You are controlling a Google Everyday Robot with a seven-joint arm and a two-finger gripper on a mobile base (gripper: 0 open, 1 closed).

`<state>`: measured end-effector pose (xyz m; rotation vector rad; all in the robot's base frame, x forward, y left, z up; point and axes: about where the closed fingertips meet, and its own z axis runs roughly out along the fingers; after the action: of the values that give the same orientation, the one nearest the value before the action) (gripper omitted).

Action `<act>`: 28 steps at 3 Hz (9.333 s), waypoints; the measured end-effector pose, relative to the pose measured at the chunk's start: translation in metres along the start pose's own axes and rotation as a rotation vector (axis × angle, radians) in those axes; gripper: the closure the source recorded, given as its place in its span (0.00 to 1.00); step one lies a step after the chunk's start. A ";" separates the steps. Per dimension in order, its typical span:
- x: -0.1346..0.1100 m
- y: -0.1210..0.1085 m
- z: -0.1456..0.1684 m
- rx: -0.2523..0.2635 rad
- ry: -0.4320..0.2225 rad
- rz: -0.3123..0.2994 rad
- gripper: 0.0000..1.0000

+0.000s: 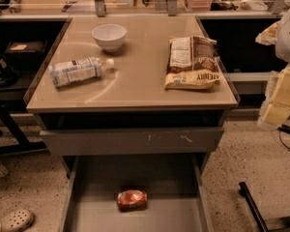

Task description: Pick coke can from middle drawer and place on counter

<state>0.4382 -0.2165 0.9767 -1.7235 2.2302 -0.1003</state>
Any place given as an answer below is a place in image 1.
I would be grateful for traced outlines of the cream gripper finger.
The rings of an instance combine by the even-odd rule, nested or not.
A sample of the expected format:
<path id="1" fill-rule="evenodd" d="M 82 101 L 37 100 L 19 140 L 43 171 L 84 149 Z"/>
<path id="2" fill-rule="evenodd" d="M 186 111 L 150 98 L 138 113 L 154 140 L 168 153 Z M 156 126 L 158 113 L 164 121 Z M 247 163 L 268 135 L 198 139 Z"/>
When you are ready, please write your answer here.
<path id="1" fill-rule="evenodd" d="M 273 23 L 271 26 L 266 28 L 264 31 L 258 34 L 255 41 L 262 45 L 272 45 L 276 43 L 276 32 L 278 22 Z"/>
<path id="2" fill-rule="evenodd" d="M 289 117 L 290 65 L 287 65 L 281 72 L 270 72 L 257 125 L 263 130 L 275 130 Z"/>

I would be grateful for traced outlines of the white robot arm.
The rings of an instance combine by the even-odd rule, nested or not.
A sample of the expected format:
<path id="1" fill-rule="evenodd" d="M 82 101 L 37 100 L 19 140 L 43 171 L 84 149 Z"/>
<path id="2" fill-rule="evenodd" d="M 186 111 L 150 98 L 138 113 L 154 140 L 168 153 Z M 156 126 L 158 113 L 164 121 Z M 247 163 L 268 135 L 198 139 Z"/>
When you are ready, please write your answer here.
<path id="1" fill-rule="evenodd" d="M 274 45 L 275 56 L 287 63 L 281 72 L 271 71 L 267 82 L 257 125 L 263 130 L 273 131 L 290 117 L 290 9 L 279 22 L 259 33 L 255 41 L 263 45 Z"/>

